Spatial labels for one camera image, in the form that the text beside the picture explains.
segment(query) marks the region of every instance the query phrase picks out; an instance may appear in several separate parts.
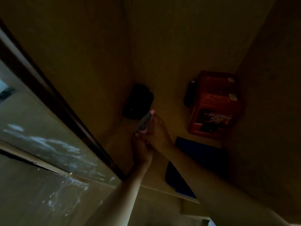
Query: red plastic container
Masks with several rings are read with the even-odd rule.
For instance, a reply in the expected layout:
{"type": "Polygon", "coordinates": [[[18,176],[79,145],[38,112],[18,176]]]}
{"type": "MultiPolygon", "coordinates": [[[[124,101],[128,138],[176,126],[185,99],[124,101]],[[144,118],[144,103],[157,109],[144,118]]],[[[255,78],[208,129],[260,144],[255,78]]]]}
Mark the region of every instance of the red plastic container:
{"type": "Polygon", "coordinates": [[[221,139],[240,116],[243,103],[239,84],[230,73],[202,71],[188,131],[221,139]]]}

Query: dark wooden frame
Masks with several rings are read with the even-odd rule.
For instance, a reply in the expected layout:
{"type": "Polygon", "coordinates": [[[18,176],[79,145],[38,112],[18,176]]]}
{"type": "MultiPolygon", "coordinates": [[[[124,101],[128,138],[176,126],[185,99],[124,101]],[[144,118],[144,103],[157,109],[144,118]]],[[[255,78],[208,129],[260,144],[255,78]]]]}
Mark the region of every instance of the dark wooden frame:
{"type": "Polygon", "coordinates": [[[121,169],[111,159],[95,137],[93,137],[87,127],[43,74],[40,68],[24,51],[12,33],[4,25],[2,20],[0,20],[0,28],[27,59],[27,61],[34,67],[36,72],[39,74],[39,78],[29,72],[1,40],[0,59],[71,131],[74,132],[74,134],[77,135],[77,137],[79,137],[88,146],[88,148],[90,148],[90,150],[100,160],[102,160],[121,180],[124,180],[125,175],[121,169]]]}

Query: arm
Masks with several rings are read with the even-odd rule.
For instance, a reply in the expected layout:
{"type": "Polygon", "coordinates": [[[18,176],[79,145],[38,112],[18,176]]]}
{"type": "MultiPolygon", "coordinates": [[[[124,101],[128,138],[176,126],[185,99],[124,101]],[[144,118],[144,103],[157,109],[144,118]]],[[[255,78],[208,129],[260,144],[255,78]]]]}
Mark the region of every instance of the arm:
{"type": "Polygon", "coordinates": [[[172,162],[217,226],[289,225],[275,212],[176,148],[159,116],[154,115],[148,130],[150,133],[141,137],[172,162]]]}
{"type": "Polygon", "coordinates": [[[153,151],[136,136],[132,137],[135,165],[122,182],[90,217],[85,226],[127,226],[141,185],[148,170],[153,151]]]}

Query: wooden shelf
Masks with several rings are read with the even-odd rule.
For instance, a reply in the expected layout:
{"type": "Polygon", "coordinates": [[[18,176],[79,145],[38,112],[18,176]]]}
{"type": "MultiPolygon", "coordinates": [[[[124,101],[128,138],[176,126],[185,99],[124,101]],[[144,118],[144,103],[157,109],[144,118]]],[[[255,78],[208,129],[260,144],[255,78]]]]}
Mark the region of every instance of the wooden shelf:
{"type": "MultiPolygon", "coordinates": [[[[163,98],[161,100],[160,98],[156,98],[152,104],[152,109],[164,120],[173,142],[179,136],[198,143],[221,148],[220,141],[188,133],[187,126],[190,120],[190,111],[179,99],[167,101],[163,98]]],[[[104,145],[106,151],[124,173],[128,173],[133,166],[130,138],[132,133],[137,130],[137,125],[138,121],[124,118],[119,128],[111,135],[106,145],[104,145]]],[[[142,181],[142,186],[198,203],[194,198],[175,192],[174,188],[165,182],[168,161],[162,154],[156,152],[152,165],[142,181]]]]}

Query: forearm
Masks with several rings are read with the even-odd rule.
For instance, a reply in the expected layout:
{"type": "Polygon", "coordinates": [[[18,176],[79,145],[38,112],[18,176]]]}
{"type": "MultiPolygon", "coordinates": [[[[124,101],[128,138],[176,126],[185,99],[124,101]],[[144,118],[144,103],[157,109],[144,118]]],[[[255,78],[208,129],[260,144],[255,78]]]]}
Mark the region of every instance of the forearm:
{"type": "Polygon", "coordinates": [[[148,165],[134,166],[122,182],[90,217],[85,226],[126,226],[148,165]]]}
{"type": "Polygon", "coordinates": [[[178,148],[169,147],[163,152],[217,226],[289,225],[276,213],[206,170],[178,148]]]}

